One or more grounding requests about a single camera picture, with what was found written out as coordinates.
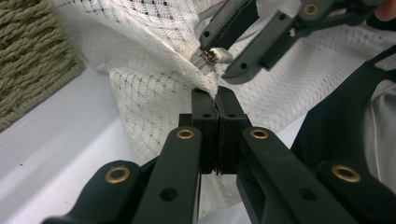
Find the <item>screw hole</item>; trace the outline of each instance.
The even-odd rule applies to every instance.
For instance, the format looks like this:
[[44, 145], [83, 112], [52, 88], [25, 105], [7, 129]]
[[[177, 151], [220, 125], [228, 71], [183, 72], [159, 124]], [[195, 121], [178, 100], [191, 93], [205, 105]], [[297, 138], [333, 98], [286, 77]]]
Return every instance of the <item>screw hole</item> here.
[[286, 15], [285, 14], [280, 14], [279, 15], [279, 20], [280, 21], [283, 21], [283, 20], [285, 20], [286, 19]]
[[188, 132], [182, 132], [182, 133], [180, 133], [180, 135], [183, 136], [183, 137], [188, 137], [188, 136], [190, 136], [191, 134], [188, 133]]
[[311, 189], [299, 189], [300, 196], [309, 202], [314, 202], [317, 200], [317, 194]]
[[259, 137], [264, 137], [265, 133], [262, 132], [254, 132], [255, 135], [259, 136]]
[[125, 174], [124, 171], [122, 171], [122, 170], [116, 170], [116, 171], [114, 171], [113, 173], [111, 173], [110, 175], [111, 175], [112, 178], [120, 178], [120, 177], [122, 177], [124, 174]]
[[166, 202], [172, 202], [175, 198], [177, 198], [178, 192], [176, 189], [173, 188], [166, 188], [163, 189], [160, 193], [161, 199]]
[[246, 63], [241, 63], [241, 68], [245, 70], [248, 68], [248, 65]]
[[352, 177], [353, 176], [353, 173], [348, 171], [348, 170], [340, 169], [338, 172], [340, 172], [341, 175], [345, 175], [347, 177]]

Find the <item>brass grommet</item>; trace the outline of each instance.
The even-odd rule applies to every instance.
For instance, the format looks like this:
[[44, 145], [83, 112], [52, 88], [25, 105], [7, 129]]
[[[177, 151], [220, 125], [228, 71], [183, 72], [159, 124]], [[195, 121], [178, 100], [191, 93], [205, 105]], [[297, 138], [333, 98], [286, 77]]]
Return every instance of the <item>brass grommet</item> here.
[[332, 167], [332, 173], [346, 182], [357, 183], [361, 181], [361, 176], [352, 168], [345, 165], [334, 165]]
[[264, 130], [260, 130], [260, 129], [254, 129], [250, 132], [250, 135], [257, 138], [257, 139], [265, 139], [267, 137], [269, 137], [270, 135], [268, 134], [268, 132], [264, 131]]
[[[118, 176], [118, 177], [113, 177], [112, 174], [116, 171], [123, 171], [123, 175]], [[117, 166], [117, 167], [111, 168], [107, 172], [107, 174], [105, 176], [105, 180], [107, 181], [107, 183], [110, 183], [110, 184], [118, 184], [118, 183], [126, 180], [130, 174], [131, 174], [131, 171], [126, 166], [124, 166], [124, 165]]]
[[318, 14], [318, 11], [319, 11], [318, 5], [313, 3], [306, 4], [306, 6], [304, 7], [304, 13], [305, 15], [308, 16], [315, 16]]
[[183, 129], [176, 133], [176, 136], [181, 139], [190, 139], [194, 137], [194, 132], [190, 129]]

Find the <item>woven rope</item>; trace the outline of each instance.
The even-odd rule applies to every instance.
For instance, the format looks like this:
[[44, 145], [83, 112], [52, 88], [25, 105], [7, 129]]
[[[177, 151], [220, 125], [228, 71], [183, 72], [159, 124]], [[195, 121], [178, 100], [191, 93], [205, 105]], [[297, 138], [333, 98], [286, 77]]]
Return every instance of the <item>woven rope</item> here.
[[0, 3], [0, 131], [82, 67], [48, 0]]

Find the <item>jute rope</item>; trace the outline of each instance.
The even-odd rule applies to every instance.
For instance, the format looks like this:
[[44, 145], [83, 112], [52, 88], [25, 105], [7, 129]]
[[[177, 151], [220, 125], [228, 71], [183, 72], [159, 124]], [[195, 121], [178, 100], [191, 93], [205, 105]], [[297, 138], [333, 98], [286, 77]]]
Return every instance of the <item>jute rope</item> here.
[[49, 0], [0, 2], [0, 132], [82, 67]]

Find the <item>white surface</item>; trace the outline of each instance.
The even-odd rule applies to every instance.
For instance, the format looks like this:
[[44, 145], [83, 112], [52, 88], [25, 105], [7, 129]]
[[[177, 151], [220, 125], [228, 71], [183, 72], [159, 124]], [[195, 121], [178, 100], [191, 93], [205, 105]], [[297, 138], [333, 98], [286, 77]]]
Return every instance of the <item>white surface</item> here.
[[[280, 132], [289, 147], [304, 118]], [[74, 205], [110, 161], [134, 161], [108, 75], [88, 68], [0, 133], [0, 223], [40, 223]], [[202, 220], [249, 223], [240, 203]]]

